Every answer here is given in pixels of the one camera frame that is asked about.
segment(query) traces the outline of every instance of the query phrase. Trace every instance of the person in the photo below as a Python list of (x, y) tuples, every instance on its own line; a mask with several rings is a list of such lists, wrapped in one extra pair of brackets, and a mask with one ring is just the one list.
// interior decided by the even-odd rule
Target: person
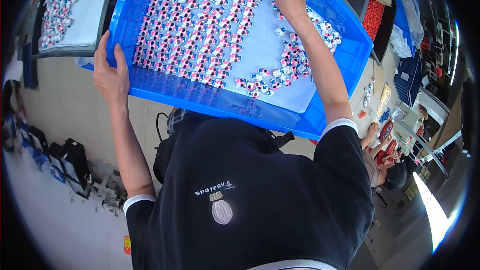
[(129, 120), (124, 53), (115, 45), (111, 67), (110, 33), (102, 36), (93, 78), (110, 107), (129, 195), (123, 210), (134, 269), (345, 269), (363, 242), (372, 190), (342, 75), (305, 0), (275, 1), (302, 41), (324, 107), (313, 160), (282, 153), (242, 120), (179, 108), (158, 194)]
[(388, 154), (382, 150), (382, 147), (392, 141), (391, 134), (384, 138), (375, 148), (368, 147), (377, 132), (378, 124), (374, 122), (370, 124), (367, 136), (360, 141), (363, 149), (363, 160), (370, 178), (370, 186), (375, 188), (382, 185), (388, 190), (399, 190), (407, 180), (406, 165), (404, 162), (401, 162), (401, 153), (393, 151)]

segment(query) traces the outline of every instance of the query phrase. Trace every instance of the black hair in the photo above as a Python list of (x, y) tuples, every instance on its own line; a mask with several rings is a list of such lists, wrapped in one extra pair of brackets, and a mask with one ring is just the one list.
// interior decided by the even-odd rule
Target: black hair
[(387, 170), (387, 176), (385, 177), (385, 183), (383, 184), (384, 187), (391, 191), (401, 189), (407, 180), (406, 171), (407, 168), (405, 163), (393, 165)]

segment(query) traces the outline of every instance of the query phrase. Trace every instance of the black strap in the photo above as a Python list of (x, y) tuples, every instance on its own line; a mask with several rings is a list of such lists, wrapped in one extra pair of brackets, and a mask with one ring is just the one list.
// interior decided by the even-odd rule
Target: black strap
[(285, 133), (283, 136), (276, 136), (270, 131), (267, 130), (267, 133), (272, 136), (273, 143), (277, 146), (278, 149), (285, 146), (288, 142), (293, 141), (295, 136), (293, 136), (293, 132), (289, 131)]

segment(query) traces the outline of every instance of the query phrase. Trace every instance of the plaid shorts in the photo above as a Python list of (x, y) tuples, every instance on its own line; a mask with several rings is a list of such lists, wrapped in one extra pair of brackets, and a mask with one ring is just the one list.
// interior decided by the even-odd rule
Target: plaid shorts
[(176, 111), (172, 112), (169, 115), (169, 119), (166, 122), (167, 129), (166, 132), (168, 133), (169, 136), (171, 136), (175, 132), (175, 127), (176, 124), (180, 123), (183, 121), (183, 117), (185, 117), (185, 114), (189, 113), (188, 110), (183, 109), (183, 108), (178, 108)]

